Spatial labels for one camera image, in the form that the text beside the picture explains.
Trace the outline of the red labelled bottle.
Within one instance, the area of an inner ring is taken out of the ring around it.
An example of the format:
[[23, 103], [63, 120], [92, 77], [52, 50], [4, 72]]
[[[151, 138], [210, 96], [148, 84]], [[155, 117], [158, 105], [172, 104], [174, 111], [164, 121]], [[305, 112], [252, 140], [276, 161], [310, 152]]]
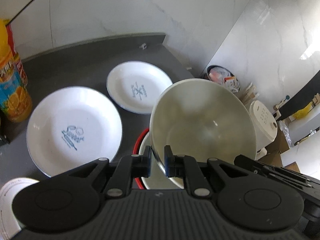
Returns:
[[14, 63], [16, 65], [17, 71], [18, 71], [18, 73], [19, 73], [19, 75], [21, 77], [21, 80], [22, 80], [23, 84], [25, 86], [27, 86], [27, 84], [28, 84], [27, 74], [26, 74], [26, 72], [24, 70], [23, 63], [22, 63], [22, 60], [20, 58], [20, 55], [19, 55], [19, 53], [17, 52], [17, 50], [15, 48], [15, 42], [14, 42], [14, 38], [13, 38], [11, 25], [7, 25], [6, 29], [7, 29], [7, 33], [8, 33], [8, 44], [9, 44], [9, 46], [11, 48], [12, 55], [14, 57]]

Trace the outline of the large white sweet plate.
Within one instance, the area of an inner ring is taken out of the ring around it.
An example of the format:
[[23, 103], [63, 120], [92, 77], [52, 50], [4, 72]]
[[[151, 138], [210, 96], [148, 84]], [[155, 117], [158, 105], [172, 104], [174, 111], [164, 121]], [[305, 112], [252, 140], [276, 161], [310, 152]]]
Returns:
[[29, 155], [48, 177], [99, 158], [112, 160], [122, 138], [123, 125], [114, 104], [87, 87], [49, 94], [34, 109], [26, 132]]

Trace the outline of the cream ceramic bowl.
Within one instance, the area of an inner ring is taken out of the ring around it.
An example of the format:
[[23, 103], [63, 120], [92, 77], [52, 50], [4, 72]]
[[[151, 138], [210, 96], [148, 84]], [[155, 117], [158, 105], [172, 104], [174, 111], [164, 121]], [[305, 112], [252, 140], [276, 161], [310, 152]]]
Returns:
[[204, 79], [185, 79], [158, 98], [150, 118], [150, 141], [161, 171], [164, 148], [175, 155], [190, 155], [233, 163], [242, 154], [256, 156], [253, 122], [242, 102], [221, 85]]

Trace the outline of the orange juice bottle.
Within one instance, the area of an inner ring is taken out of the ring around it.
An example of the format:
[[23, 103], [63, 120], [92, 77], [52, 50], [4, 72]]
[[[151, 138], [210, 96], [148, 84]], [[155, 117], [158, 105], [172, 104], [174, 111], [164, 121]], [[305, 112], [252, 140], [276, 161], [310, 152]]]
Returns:
[[1, 20], [1, 111], [12, 122], [22, 122], [32, 110], [32, 100], [16, 67]]

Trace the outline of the brown trash bin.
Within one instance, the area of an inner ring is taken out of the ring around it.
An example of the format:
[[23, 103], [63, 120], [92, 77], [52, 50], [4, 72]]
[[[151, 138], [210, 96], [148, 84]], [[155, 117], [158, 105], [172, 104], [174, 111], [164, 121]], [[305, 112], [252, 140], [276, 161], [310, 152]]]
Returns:
[[209, 66], [207, 68], [207, 76], [210, 81], [218, 83], [234, 94], [240, 92], [241, 86], [237, 77], [224, 67]]

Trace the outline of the red rimmed bowl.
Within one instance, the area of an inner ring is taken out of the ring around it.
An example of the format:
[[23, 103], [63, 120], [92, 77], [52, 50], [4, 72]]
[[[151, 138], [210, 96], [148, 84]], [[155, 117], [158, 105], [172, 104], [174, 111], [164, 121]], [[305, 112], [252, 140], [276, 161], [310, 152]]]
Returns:
[[[146, 128], [138, 137], [132, 154], [143, 155], [146, 146], [151, 146], [149, 138], [149, 129]], [[135, 178], [139, 189], [154, 190], [154, 189], [179, 189], [159, 168], [157, 161], [151, 153], [151, 173], [148, 178], [139, 177]]]

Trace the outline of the small white clip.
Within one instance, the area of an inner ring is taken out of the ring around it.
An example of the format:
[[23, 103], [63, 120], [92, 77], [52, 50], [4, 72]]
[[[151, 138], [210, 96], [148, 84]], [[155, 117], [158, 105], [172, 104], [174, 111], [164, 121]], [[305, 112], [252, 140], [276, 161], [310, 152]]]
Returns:
[[145, 50], [146, 48], [147, 48], [147, 44], [146, 43], [143, 43], [143, 44], [141, 44], [140, 46], [139, 46], [139, 48], [140, 49], [142, 49], [142, 50]]

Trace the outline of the white rice cooker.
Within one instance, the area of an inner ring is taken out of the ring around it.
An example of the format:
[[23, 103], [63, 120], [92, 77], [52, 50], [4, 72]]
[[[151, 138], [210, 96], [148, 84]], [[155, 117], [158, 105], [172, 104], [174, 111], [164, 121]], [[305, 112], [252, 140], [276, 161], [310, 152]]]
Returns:
[[272, 113], [259, 100], [252, 101], [248, 112], [253, 122], [257, 141], [257, 152], [274, 142], [278, 126]]

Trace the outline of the small white bakery plate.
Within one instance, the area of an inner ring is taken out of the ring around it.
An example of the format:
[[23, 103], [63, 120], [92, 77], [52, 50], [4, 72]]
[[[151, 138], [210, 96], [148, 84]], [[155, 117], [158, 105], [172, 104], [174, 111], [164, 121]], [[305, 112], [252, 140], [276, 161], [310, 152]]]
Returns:
[[142, 61], [127, 61], [107, 76], [106, 88], [121, 108], [136, 114], [150, 114], [160, 95], [172, 85], [160, 68]]

